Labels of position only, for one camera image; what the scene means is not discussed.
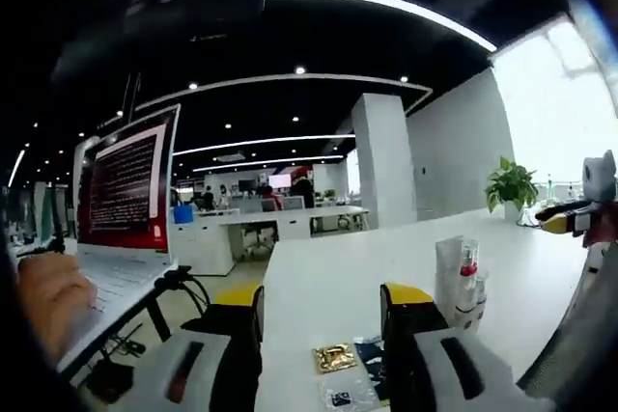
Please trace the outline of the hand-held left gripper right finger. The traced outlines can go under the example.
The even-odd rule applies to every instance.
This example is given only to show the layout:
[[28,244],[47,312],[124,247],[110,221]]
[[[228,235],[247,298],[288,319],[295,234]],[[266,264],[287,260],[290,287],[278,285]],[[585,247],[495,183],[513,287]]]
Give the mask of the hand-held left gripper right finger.
[[382,366],[392,411],[553,411],[475,335],[448,325],[431,295],[380,286]]

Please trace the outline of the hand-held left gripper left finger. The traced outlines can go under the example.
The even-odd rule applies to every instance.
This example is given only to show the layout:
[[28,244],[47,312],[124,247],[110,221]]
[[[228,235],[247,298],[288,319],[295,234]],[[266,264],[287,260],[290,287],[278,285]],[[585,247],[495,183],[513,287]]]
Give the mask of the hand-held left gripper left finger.
[[146,354],[114,411],[252,411],[263,370],[264,286],[222,293]]

